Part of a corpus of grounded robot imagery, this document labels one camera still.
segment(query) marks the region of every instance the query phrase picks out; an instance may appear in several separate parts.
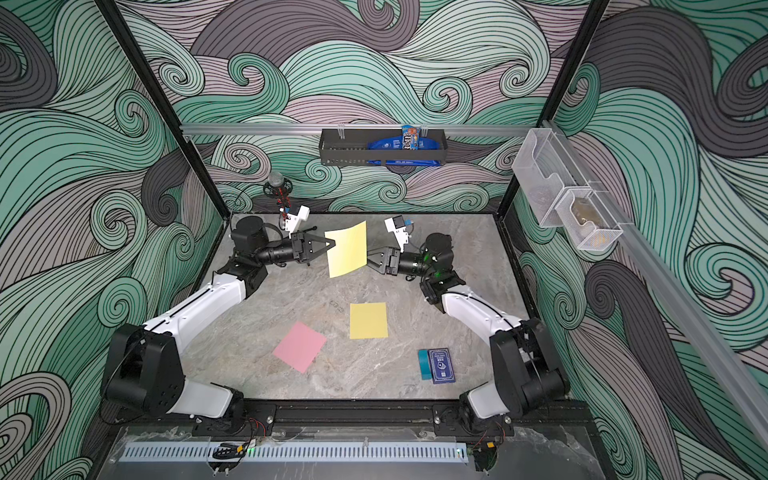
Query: yellow sticky note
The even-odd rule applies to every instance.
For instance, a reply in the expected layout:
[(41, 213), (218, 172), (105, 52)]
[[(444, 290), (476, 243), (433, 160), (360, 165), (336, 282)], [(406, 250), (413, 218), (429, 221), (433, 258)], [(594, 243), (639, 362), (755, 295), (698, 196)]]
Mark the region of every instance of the yellow sticky note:
[(350, 303), (350, 339), (385, 339), (388, 336), (386, 303)]
[(368, 263), (366, 222), (344, 230), (325, 232), (325, 237), (336, 241), (328, 250), (328, 270), (331, 278), (359, 269)]

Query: pink sticky note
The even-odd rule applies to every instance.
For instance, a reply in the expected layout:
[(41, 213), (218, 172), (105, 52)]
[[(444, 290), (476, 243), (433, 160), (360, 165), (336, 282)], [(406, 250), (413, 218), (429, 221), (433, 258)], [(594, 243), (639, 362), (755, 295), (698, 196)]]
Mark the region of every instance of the pink sticky note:
[(296, 322), (272, 354), (304, 373), (325, 343), (326, 337), (322, 333)]

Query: wall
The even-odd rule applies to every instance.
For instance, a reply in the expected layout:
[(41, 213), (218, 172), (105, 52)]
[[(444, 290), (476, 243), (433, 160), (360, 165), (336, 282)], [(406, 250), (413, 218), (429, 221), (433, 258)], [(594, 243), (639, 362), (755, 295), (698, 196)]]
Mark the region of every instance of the wall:
[[(534, 125), (588, 0), (121, 0), (182, 122)], [(314, 210), (496, 211), (521, 138), (451, 139), (450, 165), (324, 167), (318, 137), (200, 137), (235, 211), (270, 169)]]
[[(768, 2), (613, 2), (555, 118), (768, 388)], [(768, 478), (763, 451), (620, 248), (573, 250), (522, 194), (538, 308), (623, 478)]]
[(0, 476), (86, 476), (111, 333), (183, 299), (220, 225), (92, 0), (3, 2)]

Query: gray vent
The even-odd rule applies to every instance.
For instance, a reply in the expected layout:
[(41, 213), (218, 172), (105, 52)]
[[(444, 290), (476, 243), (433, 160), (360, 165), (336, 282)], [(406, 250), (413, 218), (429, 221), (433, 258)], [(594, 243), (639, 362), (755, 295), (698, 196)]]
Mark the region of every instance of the gray vent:
[[(209, 462), (215, 442), (129, 442), (121, 462)], [(454, 442), (285, 442), (259, 445), (243, 462), (466, 463), (467, 445)]]

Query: transparent plastic holder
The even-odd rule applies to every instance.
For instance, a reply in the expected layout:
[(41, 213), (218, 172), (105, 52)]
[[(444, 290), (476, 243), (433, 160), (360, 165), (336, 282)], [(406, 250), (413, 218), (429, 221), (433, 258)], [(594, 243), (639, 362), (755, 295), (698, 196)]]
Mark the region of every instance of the transparent plastic holder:
[(555, 210), (574, 247), (603, 252), (621, 236), (621, 229), (595, 207), (593, 194), (590, 187), (569, 188), (562, 194)]
[(562, 227), (555, 205), (567, 189), (587, 183), (550, 128), (528, 131), (512, 170), (540, 227)]

